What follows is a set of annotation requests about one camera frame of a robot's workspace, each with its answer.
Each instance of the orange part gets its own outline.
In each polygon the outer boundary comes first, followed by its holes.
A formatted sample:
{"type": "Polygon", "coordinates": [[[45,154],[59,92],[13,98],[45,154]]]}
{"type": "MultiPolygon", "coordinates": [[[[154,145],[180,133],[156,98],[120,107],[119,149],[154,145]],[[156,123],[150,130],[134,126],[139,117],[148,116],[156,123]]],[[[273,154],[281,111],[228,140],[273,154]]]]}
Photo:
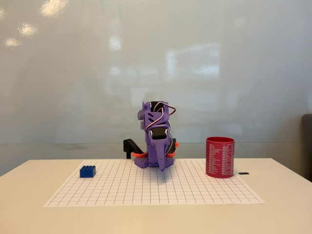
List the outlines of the orange part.
{"type": "Polygon", "coordinates": [[[147,153],[143,153],[143,154],[136,154],[136,153],[132,153],[133,157],[146,157],[147,153]]]}
{"type": "Polygon", "coordinates": [[[166,157],[174,157],[176,152],[173,152],[172,154],[167,154],[166,157]]]}

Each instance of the red cup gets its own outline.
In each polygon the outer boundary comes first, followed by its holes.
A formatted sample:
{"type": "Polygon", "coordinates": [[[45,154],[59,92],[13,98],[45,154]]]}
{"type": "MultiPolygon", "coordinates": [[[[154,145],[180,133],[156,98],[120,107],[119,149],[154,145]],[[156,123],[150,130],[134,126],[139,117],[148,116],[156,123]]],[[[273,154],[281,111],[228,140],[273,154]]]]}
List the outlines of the red cup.
{"type": "Polygon", "coordinates": [[[230,178],[234,169],[234,144],[231,138],[214,136],[206,139],[206,174],[230,178]]]}

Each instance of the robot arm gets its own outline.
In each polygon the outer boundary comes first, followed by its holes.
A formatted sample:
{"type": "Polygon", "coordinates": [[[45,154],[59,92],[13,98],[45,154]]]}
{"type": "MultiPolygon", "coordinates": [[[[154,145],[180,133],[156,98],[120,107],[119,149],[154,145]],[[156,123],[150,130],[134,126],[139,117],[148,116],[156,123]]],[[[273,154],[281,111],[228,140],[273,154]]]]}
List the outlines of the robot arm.
{"type": "Polygon", "coordinates": [[[147,166],[159,167],[163,171],[166,167],[173,164],[173,156],[178,147],[176,139],[171,137],[169,117],[176,109],[167,102],[152,101],[142,105],[142,110],[137,114],[141,120],[141,129],[145,131],[145,142],[147,153],[138,154],[135,151],[135,164],[141,168],[147,166]]]}

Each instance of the white wall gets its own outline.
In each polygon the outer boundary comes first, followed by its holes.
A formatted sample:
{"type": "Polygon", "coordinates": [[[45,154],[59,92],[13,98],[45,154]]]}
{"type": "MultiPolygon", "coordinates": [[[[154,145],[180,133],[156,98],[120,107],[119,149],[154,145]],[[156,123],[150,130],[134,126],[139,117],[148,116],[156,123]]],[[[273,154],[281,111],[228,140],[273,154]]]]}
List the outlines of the white wall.
{"type": "Polygon", "coordinates": [[[177,108],[180,142],[296,143],[312,110],[311,12],[310,0],[3,0],[0,143],[144,142],[150,100],[177,108]]]}

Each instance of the white table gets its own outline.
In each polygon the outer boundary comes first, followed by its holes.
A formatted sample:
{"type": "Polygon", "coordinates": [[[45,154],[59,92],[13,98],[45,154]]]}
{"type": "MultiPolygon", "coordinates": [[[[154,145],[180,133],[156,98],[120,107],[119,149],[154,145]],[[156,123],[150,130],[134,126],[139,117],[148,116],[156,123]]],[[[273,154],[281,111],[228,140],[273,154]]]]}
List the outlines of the white table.
{"type": "Polygon", "coordinates": [[[272,159],[235,159],[266,204],[43,208],[82,160],[30,160],[0,177],[3,234],[310,234],[312,183],[272,159]]]}

